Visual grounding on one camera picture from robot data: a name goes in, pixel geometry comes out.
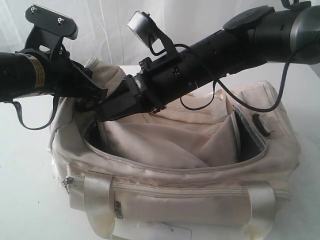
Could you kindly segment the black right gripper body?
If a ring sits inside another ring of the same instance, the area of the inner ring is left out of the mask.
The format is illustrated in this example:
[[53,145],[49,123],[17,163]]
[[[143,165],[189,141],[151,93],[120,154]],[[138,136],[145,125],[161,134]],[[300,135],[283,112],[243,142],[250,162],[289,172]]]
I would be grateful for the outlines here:
[[191,54],[163,56],[155,61],[147,57],[140,67],[139,73],[127,77],[131,113],[159,112],[200,86],[197,82],[200,63]]

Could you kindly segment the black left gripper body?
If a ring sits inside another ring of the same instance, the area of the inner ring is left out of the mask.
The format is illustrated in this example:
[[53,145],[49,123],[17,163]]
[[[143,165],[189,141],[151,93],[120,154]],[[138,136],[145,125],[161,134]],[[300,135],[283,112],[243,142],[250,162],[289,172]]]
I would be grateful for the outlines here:
[[44,89],[50,94],[70,97],[67,92],[71,69],[70,52],[66,50],[63,39],[65,37],[50,33],[37,26],[33,26],[28,35],[24,49],[20,52],[36,57],[44,69]]

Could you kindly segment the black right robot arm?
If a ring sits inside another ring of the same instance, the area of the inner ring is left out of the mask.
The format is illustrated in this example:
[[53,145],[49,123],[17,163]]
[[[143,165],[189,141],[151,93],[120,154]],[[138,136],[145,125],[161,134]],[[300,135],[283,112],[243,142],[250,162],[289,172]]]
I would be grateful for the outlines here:
[[143,59],[140,72],[126,76],[99,104],[101,122],[157,113],[199,87],[266,63],[320,62],[320,8],[310,1],[295,1],[284,11],[267,5],[246,10],[181,51],[145,12],[135,12],[128,27],[147,47],[160,40],[164,49],[156,60]]

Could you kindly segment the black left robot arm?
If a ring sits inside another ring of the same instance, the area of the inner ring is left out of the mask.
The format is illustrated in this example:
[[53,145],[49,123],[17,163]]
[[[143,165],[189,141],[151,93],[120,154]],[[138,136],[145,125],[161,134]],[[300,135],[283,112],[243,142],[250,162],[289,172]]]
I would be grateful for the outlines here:
[[21,51],[0,54],[0,100],[40,95],[103,100],[107,90],[93,83],[93,72],[71,60],[66,35],[34,26]]

